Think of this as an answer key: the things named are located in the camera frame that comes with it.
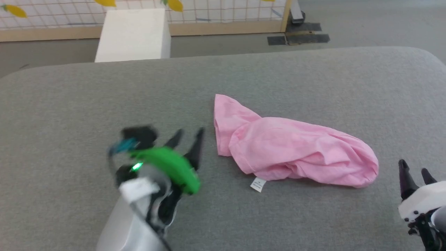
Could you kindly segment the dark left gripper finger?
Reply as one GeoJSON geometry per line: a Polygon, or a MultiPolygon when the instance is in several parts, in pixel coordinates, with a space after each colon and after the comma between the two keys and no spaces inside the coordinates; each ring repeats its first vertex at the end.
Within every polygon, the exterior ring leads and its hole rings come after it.
{"type": "Polygon", "coordinates": [[[164,146],[169,147],[170,149],[176,148],[183,137],[183,133],[183,129],[177,130],[176,133],[164,144],[164,146]]]}
{"type": "Polygon", "coordinates": [[[184,155],[184,157],[188,160],[191,167],[195,171],[199,170],[200,167],[200,158],[201,158],[204,134],[205,134],[205,128],[201,127],[195,135],[195,140],[191,148],[184,155]]]}

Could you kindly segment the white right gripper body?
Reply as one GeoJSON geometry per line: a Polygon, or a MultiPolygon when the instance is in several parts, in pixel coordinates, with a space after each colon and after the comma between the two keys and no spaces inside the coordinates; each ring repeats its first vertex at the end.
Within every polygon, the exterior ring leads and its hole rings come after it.
{"type": "Polygon", "coordinates": [[[422,213],[446,205],[446,182],[422,186],[398,206],[401,219],[414,222],[422,213]]]}

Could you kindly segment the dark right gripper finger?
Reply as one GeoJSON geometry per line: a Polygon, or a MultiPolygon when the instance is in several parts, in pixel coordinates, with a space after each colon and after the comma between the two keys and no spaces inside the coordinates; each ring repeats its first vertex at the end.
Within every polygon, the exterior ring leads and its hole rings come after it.
{"type": "Polygon", "coordinates": [[[433,176],[430,174],[430,172],[426,168],[422,169],[422,178],[423,178],[425,185],[437,183],[437,180],[435,178],[433,178],[433,176]]]}
{"type": "Polygon", "coordinates": [[[410,174],[410,168],[404,159],[400,159],[399,166],[399,183],[400,183],[400,196],[402,200],[409,198],[419,186],[413,180],[410,174]]]}

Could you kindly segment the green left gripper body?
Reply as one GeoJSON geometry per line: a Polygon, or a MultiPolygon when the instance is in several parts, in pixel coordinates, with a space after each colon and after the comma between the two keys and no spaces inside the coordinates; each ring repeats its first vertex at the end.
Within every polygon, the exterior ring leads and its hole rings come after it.
{"type": "Polygon", "coordinates": [[[130,156],[142,163],[151,164],[165,173],[179,186],[183,193],[194,195],[201,187],[196,170],[186,157],[169,147],[154,147],[145,150],[133,150],[130,156]]]}

